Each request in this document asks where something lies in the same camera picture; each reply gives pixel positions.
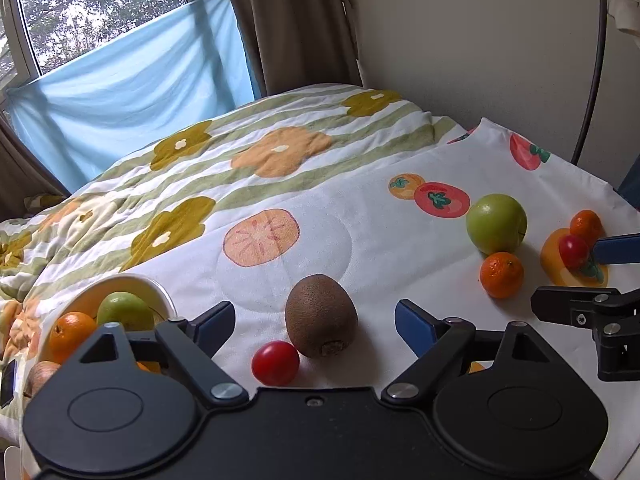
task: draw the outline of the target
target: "wall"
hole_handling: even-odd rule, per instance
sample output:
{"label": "wall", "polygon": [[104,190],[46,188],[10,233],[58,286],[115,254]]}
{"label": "wall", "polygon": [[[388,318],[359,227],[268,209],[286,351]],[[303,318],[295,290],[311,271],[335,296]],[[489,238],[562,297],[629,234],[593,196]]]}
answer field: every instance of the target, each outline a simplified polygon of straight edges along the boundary
{"label": "wall", "polygon": [[[570,159],[596,48],[598,0],[352,0],[368,86],[468,128],[483,117]],[[609,19],[580,166],[614,186],[640,153],[640,49]]]}

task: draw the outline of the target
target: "bowl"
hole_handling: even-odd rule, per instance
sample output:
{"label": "bowl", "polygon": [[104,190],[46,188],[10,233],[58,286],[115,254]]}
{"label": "bowl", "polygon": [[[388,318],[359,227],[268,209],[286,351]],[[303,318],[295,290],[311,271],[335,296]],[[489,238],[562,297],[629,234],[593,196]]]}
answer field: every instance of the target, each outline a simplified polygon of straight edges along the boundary
{"label": "bowl", "polygon": [[[130,292],[135,294],[154,312],[154,322],[158,324],[170,317],[177,316],[174,302],[167,291],[154,280],[139,274],[119,274],[103,278],[89,286],[73,298],[58,317],[69,312],[84,312],[95,319],[102,300],[112,292]],[[49,355],[49,334],[42,345],[38,361],[51,361]]]}

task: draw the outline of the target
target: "kiwi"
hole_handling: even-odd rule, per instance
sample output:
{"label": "kiwi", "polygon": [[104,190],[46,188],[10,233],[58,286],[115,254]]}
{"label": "kiwi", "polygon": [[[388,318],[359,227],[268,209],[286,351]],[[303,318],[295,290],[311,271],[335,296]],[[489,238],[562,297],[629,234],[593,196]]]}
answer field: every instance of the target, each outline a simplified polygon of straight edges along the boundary
{"label": "kiwi", "polygon": [[291,343],[309,358],[341,352],[353,342],[358,327],[353,301],[324,274],[296,283],[287,298],[284,319]]}

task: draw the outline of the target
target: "window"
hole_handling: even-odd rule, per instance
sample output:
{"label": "window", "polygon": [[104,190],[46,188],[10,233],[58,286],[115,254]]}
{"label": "window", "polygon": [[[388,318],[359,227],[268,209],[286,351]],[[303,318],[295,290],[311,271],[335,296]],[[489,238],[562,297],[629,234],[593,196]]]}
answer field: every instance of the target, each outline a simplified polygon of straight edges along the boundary
{"label": "window", "polygon": [[50,72],[193,0],[0,0],[0,109],[4,89]]}

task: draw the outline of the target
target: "black cable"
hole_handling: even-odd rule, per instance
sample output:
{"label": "black cable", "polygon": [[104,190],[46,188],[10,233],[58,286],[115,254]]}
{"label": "black cable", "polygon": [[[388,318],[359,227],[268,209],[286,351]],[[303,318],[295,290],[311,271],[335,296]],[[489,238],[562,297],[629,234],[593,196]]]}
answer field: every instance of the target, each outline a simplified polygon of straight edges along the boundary
{"label": "black cable", "polygon": [[598,88],[600,87],[600,76],[602,75],[602,64],[604,62],[604,46],[607,41],[607,0],[600,0],[600,23],[598,25],[598,47],[596,50],[596,63],[593,67],[593,77],[591,78],[591,90],[589,92],[589,100],[587,101],[587,109],[584,111],[584,119],[582,120],[582,128],[580,136],[575,145],[574,156],[571,163],[578,164],[584,141],[587,139],[589,126],[591,125],[591,117],[593,109],[596,105],[596,97],[598,96]]}

